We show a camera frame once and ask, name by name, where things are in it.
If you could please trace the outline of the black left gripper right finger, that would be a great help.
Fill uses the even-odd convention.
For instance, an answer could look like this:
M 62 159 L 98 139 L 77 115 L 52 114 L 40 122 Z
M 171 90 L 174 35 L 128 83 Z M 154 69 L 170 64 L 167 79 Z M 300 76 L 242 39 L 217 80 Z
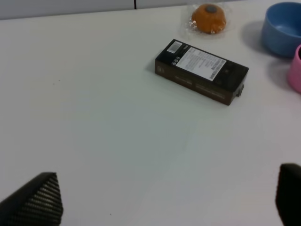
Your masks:
M 299 165 L 281 164 L 275 202 L 283 225 L 301 224 L 301 167 Z

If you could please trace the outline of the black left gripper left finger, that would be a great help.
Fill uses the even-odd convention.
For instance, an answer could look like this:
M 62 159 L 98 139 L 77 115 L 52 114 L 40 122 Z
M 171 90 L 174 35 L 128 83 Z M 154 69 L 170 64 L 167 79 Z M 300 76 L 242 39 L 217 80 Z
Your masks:
M 59 226 L 63 216 L 55 172 L 42 172 L 0 202 L 2 226 Z

